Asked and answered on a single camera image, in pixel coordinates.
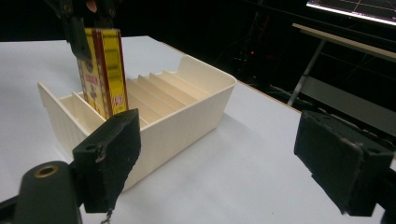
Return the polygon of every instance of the white table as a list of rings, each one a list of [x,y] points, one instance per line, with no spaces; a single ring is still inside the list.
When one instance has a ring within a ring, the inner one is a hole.
[[[125,37],[127,77],[176,70],[181,53],[147,36]],[[22,175],[67,161],[36,86],[57,96],[81,91],[65,41],[0,43],[0,201]],[[207,134],[119,197],[112,223],[379,223],[342,216],[293,154],[300,114],[238,83],[224,117]],[[85,214],[99,223],[105,214]]]

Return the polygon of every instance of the red and yellow packaging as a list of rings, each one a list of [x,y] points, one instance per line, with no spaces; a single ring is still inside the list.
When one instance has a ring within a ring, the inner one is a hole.
[[[120,30],[87,28],[92,60],[78,59],[84,98],[103,118],[128,110]]]

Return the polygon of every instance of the slanted slot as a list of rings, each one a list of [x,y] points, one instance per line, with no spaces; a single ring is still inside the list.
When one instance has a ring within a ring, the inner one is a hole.
[[[142,89],[151,92],[154,96],[159,98],[160,100],[166,102],[169,106],[174,108],[175,110],[179,110],[186,106],[177,98],[169,95],[165,91],[161,90],[160,88],[156,87],[154,84],[149,82],[145,77],[139,76],[137,79],[133,79],[133,82],[139,85]]]
[[[128,94],[128,105],[131,109],[138,108],[139,117],[143,119],[147,124],[150,124],[162,117],[159,113],[152,110],[150,107],[145,105],[137,98],[133,97],[131,94]]]
[[[130,79],[126,81],[126,90],[129,94],[140,99],[145,105],[149,106],[163,117],[175,112],[169,105],[154,97],[150,92],[145,91]]]
[[[93,133],[106,120],[94,110],[84,99],[78,94],[72,92],[73,106],[75,110],[76,120],[90,133]]]
[[[183,80],[182,78],[175,76],[168,71],[163,71],[158,77],[162,78],[164,81],[168,82],[172,86],[184,91],[194,97],[195,99],[204,99],[206,98],[209,93],[197,88],[196,86],[192,85],[191,83]]]
[[[157,77],[156,75],[150,74],[147,77],[147,80],[149,82],[151,82],[153,85],[155,85],[156,87],[158,87],[161,90],[163,90],[164,92],[166,92],[169,95],[177,98],[179,101],[181,101],[182,103],[184,103],[186,105],[193,104],[194,102],[196,102],[198,100],[198,99],[193,98],[192,96],[190,96],[186,92],[181,91],[180,89],[172,86],[171,84],[167,83],[166,81],[164,81],[163,79]]]

